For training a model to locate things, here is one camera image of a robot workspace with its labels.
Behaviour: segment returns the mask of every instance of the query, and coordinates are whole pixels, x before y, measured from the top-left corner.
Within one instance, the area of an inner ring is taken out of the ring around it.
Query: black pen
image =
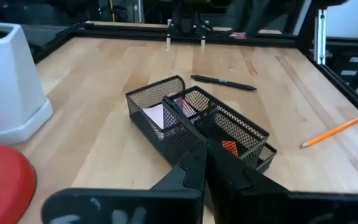
[[[199,82],[215,83],[215,84],[218,84],[218,85],[224,85],[224,86],[229,86],[229,87],[238,88],[238,89],[241,89],[241,90],[248,90],[248,91],[256,90],[255,87],[250,86],[250,85],[234,83],[234,82],[230,82],[230,81],[222,80],[222,79],[217,79],[217,78],[204,77],[204,76],[201,76],[201,75],[190,75],[190,77],[194,78],[194,80],[199,81]]]

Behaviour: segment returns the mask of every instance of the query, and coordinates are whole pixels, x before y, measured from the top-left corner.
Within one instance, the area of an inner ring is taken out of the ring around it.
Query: black metal frame
[[[339,75],[326,65],[318,65],[313,60],[310,49],[313,48],[314,18],[318,10],[317,0],[313,0],[301,31],[295,35],[258,34],[254,38],[236,40],[229,37],[228,32],[211,31],[206,37],[209,44],[248,45],[258,47],[284,47],[299,49],[310,62],[358,109],[358,94],[346,85]],[[83,26],[76,25],[75,29],[69,28],[67,32],[52,40],[44,50],[34,55],[35,63],[40,62],[46,56],[57,50],[65,42],[73,37],[100,37],[110,39],[135,39],[135,40],[160,40],[167,38],[167,28],[131,27],[131,26],[106,26],[86,23]],[[200,42],[197,37],[179,37],[172,39],[178,42]],[[327,38],[327,49],[332,51],[357,52],[358,39]]]

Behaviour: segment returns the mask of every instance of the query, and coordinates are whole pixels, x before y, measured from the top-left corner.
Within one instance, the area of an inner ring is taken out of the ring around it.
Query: orange item
[[[350,127],[350,126],[352,126],[353,124],[356,124],[356,123],[358,123],[358,117],[356,117],[356,118],[354,118],[354,119],[352,119],[352,120],[350,120],[348,122],[345,122],[345,123],[343,123],[343,124],[341,124],[341,125],[339,125],[339,126],[337,126],[335,128],[332,128],[332,129],[324,132],[323,134],[320,134],[319,136],[317,136],[317,137],[315,137],[315,138],[303,143],[301,145],[301,148],[308,147],[308,146],[311,146],[313,144],[316,144],[317,142],[320,142],[321,140],[323,140],[323,139],[325,139],[325,138],[327,138],[329,136],[332,136],[333,134],[336,134],[336,133],[342,131],[343,129],[346,129],[346,128],[348,128],[348,127]]]
[[[236,157],[239,157],[236,141],[222,141],[223,148],[227,149]]]
[[[35,170],[19,152],[0,146],[0,224],[17,223],[36,186]]]

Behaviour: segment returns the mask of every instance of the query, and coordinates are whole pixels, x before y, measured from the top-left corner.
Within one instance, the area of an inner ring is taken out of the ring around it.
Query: metal bracket
[[[326,9],[319,9],[314,24],[314,60],[326,64]]]

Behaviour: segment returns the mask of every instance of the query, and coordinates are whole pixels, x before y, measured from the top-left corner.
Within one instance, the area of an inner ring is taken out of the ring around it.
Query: yellow pencil
[[[301,148],[308,147],[308,146],[311,146],[313,144],[316,144],[317,142],[320,142],[321,140],[323,140],[323,139],[325,139],[327,137],[330,137],[333,134],[336,134],[336,133],[342,131],[343,129],[346,129],[346,128],[348,128],[348,127],[350,127],[350,126],[352,126],[353,124],[356,124],[356,123],[358,123],[358,117],[356,117],[356,118],[354,118],[354,119],[352,119],[352,120],[350,120],[348,122],[345,122],[345,123],[343,123],[343,124],[341,124],[339,126],[336,126],[335,128],[332,128],[332,129],[320,134],[319,136],[317,136],[317,137],[315,137],[313,139],[310,139],[309,141],[303,143],[301,145]]]

